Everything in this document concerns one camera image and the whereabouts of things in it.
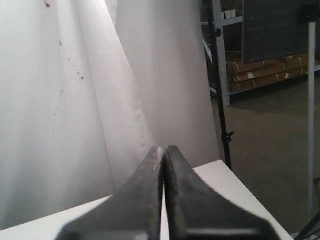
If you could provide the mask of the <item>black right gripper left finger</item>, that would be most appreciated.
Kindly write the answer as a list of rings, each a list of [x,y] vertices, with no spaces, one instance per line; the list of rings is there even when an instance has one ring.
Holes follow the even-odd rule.
[[[114,195],[66,224],[58,240],[158,240],[163,203],[163,150],[150,148]]]

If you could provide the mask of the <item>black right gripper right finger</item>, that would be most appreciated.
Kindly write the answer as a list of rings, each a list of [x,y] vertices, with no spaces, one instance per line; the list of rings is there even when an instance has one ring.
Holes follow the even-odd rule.
[[[164,155],[164,190],[172,240],[278,240],[262,219],[225,199],[192,169],[177,146]]]

